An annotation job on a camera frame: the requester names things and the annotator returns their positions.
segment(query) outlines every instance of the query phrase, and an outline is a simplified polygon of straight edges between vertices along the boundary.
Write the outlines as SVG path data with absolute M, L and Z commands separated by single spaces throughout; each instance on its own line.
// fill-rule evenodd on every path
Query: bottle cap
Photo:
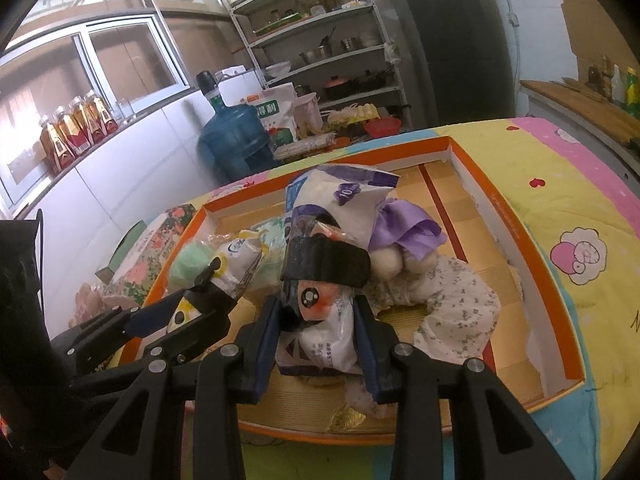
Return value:
M 196 84 L 204 95 L 207 95 L 209 92 L 215 90 L 218 87 L 216 79 L 213 77 L 212 73 L 209 72 L 209 70 L 200 72 L 196 76 Z

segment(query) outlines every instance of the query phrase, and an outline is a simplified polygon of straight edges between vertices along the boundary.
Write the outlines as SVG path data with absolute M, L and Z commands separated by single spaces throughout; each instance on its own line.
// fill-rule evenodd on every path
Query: blue water bottle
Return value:
M 226 106 L 211 72 L 196 76 L 198 88 L 216 114 L 205 124 L 198 140 L 198 152 L 221 185 L 277 166 L 265 131 L 254 107 Z

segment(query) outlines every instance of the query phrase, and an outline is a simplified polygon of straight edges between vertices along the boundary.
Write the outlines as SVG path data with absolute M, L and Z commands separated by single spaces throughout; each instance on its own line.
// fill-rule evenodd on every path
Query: refrigerator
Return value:
M 504 117 L 508 78 L 480 0 L 391 0 L 412 57 L 427 126 Z

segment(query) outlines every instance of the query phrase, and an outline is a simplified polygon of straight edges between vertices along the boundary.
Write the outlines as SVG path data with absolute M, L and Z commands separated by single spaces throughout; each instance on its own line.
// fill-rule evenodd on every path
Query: floral tissue box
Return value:
M 162 266 L 196 214 L 191 204 L 169 209 L 149 223 L 107 285 L 105 296 L 127 296 L 143 304 Z

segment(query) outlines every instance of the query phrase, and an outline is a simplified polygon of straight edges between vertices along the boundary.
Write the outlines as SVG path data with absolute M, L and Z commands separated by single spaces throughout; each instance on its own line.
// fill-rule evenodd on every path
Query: purple cloth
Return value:
M 446 241 L 442 228 L 420 206 L 387 199 L 373 225 L 369 251 L 398 244 L 421 260 Z

